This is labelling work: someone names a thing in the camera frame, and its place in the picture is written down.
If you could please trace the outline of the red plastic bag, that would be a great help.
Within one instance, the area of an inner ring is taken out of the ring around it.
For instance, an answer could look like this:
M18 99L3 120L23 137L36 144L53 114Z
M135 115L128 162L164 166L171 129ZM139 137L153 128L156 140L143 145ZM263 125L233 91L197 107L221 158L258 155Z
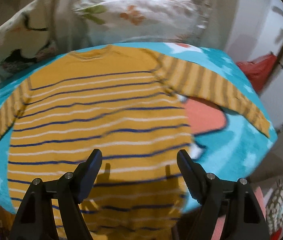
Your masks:
M253 89L259 93L266 84L276 61L276 55L270 52L252 61L238 61L236 65L245 74Z

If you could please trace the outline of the white crane print pillow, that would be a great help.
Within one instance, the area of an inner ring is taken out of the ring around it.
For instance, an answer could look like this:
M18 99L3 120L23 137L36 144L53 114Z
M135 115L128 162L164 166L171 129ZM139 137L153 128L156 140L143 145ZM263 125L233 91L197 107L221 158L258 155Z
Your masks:
M34 0L0 26L0 79L56 54L44 0Z

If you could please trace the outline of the mustard striped knit sweater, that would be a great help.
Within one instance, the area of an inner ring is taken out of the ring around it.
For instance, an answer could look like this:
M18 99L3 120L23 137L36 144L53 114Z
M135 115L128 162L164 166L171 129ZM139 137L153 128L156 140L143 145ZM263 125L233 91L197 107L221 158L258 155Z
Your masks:
M225 128L223 109L267 138L269 117L225 77L147 48L71 51L32 73L0 107L11 131L7 179L14 212L35 178L60 178L99 149L103 161L80 210L96 239L171 239L198 204L177 153Z

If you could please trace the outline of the white floral satin pillow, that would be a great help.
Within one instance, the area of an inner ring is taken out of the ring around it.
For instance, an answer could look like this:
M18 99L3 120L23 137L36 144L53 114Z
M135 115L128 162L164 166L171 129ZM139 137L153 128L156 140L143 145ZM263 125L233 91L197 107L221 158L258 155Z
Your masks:
M120 42L197 44L208 26L211 0L78 0L93 46Z

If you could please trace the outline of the turquoise star cartoon blanket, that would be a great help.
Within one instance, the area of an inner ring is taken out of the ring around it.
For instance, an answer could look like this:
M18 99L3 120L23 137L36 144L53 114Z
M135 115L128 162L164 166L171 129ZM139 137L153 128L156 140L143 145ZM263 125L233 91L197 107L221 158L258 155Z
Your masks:
M182 60L199 63L229 80L261 109L265 117L269 117L244 73L230 56L221 50L163 42L122 43L122 46L147 48L169 56L176 56ZM3 81L0 84L0 107L24 79L58 58L56 56L44 60ZM235 181L238 178L249 176L257 168L278 136L274 127L270 128L270 137L267 138L243 116L225 108L222 111L226 118L225 128L199 133L195 137L197 146L190 151L190 155L195 158L199 153L201 155L199 163L207 171L216 174L221 179ZM7 179L11 134L12 132L8 131L0 140L0 206L9 212L14 212Z

